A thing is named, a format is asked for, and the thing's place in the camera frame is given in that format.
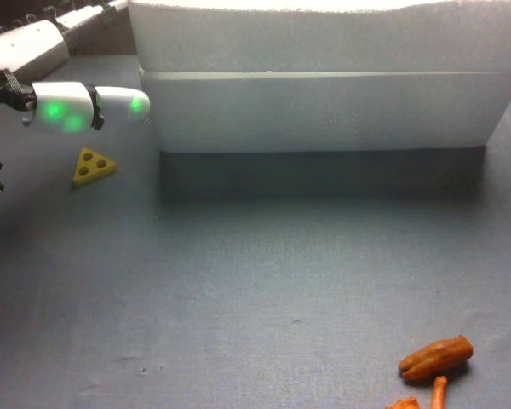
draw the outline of robotic arm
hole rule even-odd
[[[26,112],[23,125],[49,133],[101,130],[108,123],[123,126],[148,118],[149,98],[138,89],[33,82],[68,58],[63,34],[40,21],[0,35],[0,104]]]

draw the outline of yellow cheese toy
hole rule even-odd
[[[118,166],[110,159],[83,147],[82,152],[79,153],[78,166],[74,174],[74,185],[81,186],[96,181],[117,169]]]

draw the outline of green light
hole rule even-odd
[[[142,99],[141,98],[133,98],[130,102],[130,110],[134,113],[139,113],[142,110]]]
[[[85,120],[83,117],[73,114],[65,119],[64,131],[69,133],[80,132],[85,129]]]
[[[60,102],[48,102],[43,106],[43,115],[49,122],[59,122],[66,114],[66,107]]]

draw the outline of white foam box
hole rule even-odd
[[[511,0],[131,0],[129,12],[167,152],[477,147],[511,100]]]

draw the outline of gray fabric surface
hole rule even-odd
[[[18,119],[0,107],[0,409],[428,407],[399,359],[458,334],[448,408],[511,408],[511,106],[486,153],[376,156],[160,157],[149,122]],[[73,191],[82,146],[119,170]]]

